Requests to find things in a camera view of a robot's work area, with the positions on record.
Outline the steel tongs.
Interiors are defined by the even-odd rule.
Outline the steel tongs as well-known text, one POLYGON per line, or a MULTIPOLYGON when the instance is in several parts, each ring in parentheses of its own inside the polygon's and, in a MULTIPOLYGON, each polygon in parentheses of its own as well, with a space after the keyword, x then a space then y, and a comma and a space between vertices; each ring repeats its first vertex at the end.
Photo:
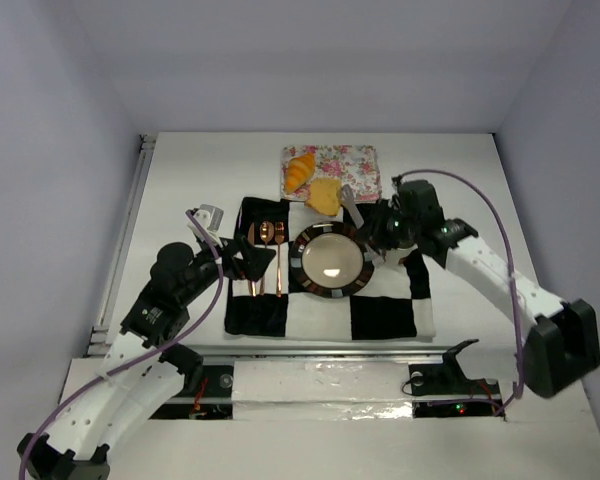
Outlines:
POLYGON ((349 184, 344 184, 340 188, 339 200, 341 205, 347 210, 357 230, 357 239, 363 244, 370 260, 375 267, 384 264, 383 256, 378 253, 369 243, 369 236, 363 231, 364 218, 359 211, 353 190, 349 184))

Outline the brown bread slice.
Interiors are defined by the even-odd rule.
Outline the brown bread slice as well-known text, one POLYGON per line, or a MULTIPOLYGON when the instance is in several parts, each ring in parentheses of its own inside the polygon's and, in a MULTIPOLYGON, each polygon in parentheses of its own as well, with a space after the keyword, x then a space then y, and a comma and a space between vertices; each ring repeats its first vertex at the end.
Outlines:
POLYGON ((317 178, 309 185, 305 205, 319 214, 334 217, 341 207, 341 188, 342 183, 339 179, 317 178))

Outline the orange striped croissant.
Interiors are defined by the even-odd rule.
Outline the orange striped croissant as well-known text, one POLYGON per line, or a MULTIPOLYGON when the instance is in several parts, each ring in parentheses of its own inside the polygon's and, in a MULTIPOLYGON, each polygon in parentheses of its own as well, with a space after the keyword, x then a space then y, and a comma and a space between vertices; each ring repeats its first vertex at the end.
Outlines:
POLYGON ((285 174, 284 192, 291 194, 305 185, 313 176, 315 168, 315 154, 312 152, 292 158, 285 174))

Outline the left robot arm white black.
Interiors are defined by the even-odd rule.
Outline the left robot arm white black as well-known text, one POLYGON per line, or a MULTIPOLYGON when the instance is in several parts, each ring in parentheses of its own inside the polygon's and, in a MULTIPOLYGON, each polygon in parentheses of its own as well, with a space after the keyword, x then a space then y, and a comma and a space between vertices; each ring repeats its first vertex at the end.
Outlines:
POLYGON ((198 243, 199 252, 181 242, 159 250, 93 379, 21 440, 20 478, 107 478, 110 461, 156 410, 197 388, 203 358, 181 342, 195 327, 189 305, 225 279, 260 279, 275 256, 242 235, 219 243, 203 236, 198 243))

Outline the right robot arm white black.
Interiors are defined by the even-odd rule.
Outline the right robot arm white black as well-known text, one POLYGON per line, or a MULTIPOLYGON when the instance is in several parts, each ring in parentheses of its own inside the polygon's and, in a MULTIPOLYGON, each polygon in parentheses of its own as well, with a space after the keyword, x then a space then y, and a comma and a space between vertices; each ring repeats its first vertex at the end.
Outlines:
POLYGON ((524 389, 552 398, 600 367, 596 312, 589 303, 568 302, 520 274, 510 248, 499 257, 466 221, 445 216, 430 182, 396 176, 393 183, 393 197, 377 201, 368 215, 341 199, 359 239, 375 261, 386 251, 416 247, 512 322, 515 398, 524 389))

